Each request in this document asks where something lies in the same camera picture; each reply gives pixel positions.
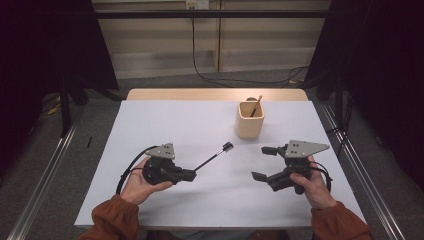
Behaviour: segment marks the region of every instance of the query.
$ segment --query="wall socket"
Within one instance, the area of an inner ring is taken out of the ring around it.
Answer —
[[[209,0],[186,0],[187,10],[209,10]]]

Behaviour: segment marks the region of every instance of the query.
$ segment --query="hand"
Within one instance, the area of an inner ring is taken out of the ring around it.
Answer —
[[[148,159],[149,157],[146,157],[134,168],[143,168]],[[126,202],[140,205],[150,196],[150,194],[163,191],[173,186],[170,181],[151,185],[144,179],[142,171],[142,169],[135,169],[130,173],[124,190],[121,193],[121,198]]]
[[[311,167],[317,167],[317,164],[313,163],[315,160],[312,156],[309,156],[308,160],[311,162]],[[328,191],[320,172],[312,170],[310,180],[298,173],[292,173],[290,179],[305,188],[305,196],[312,208],[325,209],[337,205],[337,201]]]

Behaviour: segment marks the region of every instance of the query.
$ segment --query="person's left hand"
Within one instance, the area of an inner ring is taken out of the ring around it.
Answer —
[[[134,168],[143,168],[148,159],[149,157],[146,157]],[[140,205],[150,196],[150,194],[163,191],[173,186],[170,181],[151,185],[144,179],[142,171],[142,169],[135,169],[130,173],[124,190],[121,193],[121,198],[126,202]]]

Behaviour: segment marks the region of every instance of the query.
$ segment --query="table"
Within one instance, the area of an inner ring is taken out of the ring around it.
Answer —
[[[259,95],[263,96],[266,116],[261,135],[255,140],[239,139],[234,134],[237,103]],[[310,225],[305,196],[296,195],[292,188],[273,192],[250,174],[257,171],[271,175],[285,167],[282,158],[261,154],[262,146],[282,146],[291,139],[330,145],[302,90],[136,89],[128,99],[121,104],[75,225],[92,225],[91,209],[114,193],[119,176],[131,160],[143,149],[170,139],[174,140],[174,162],[187,169],[194,169],[228,140],[235,148],[202,168],[192,183],[181,182],[153,194],[140,207],[143,227],[228,230]],[[334,179],[335,198],[364,220],[353,193],[346,191],[350,187],[334,151],[329,149],[314,157]]]

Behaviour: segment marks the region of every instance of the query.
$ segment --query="brown sleeve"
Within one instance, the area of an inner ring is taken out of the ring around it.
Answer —
[[[94,226],[78,239],[136,239],[139,229],[138,206],[119,195],[101,203],[91,214]]]
[[[341,202],[324,210],[312,209],[312,230],[317,240],[371,239],[368,226]]]

